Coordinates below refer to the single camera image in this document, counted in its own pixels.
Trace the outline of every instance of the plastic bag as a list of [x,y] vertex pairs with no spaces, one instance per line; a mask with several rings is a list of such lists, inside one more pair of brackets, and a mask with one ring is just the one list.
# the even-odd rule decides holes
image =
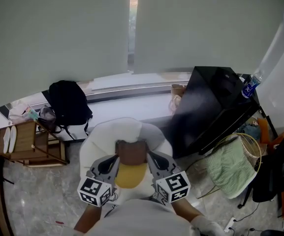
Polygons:
[[38,119],[38,114],[28,104],[21,102],[9,111],[8,119],[13,124],[19,124],[28,120]]
[[43,106],[39,112],[38,121],[43,125],[46,129],[50,130],[53,133],[56,132],[57,125],[55,124],[56,116],[55,113],[48,106]]

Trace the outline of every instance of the green towel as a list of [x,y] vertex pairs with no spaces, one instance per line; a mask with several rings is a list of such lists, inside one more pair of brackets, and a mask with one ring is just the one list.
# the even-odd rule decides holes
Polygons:
[[244,155],[240,137],[206,157],[207,171],[214,184],[229,198],[237,197],[256,176]]

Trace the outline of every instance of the blue bottle label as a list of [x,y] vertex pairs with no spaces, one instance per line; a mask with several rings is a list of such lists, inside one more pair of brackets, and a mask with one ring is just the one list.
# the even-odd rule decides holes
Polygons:
[[257,83],[254,79],[251,79],[251,81],[241,90],[241,94],[247,99],[250,98],[258,85],[259,83]]

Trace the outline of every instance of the person's arm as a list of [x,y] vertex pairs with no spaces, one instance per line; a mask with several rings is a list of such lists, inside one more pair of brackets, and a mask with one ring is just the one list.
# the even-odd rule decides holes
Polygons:
[[195,209],[186,199],[171,203],[176,214],[188,220],[193,227],[198,228],[201,234],[207,236],[225,236],[223,229],[216,222],[208,220],[201,212]]
[[88,205],[83,215],[80,217],[74,230],[86,233],[91,229],[95,223],[100,219],[101,207]]
[[171,203],[176,214],[180,217],[191,222],[196,216],[202,215],[197,209],[195,209],[186,199],[180,199]]

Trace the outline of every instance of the roller blind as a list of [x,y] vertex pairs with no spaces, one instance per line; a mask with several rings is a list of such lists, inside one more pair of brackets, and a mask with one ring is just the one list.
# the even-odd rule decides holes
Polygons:
[[229,66],[252,74],[284,13],[284,0],[138,0],[134,71]]
[[127,71],[129,0],[0,0],[0,106]]

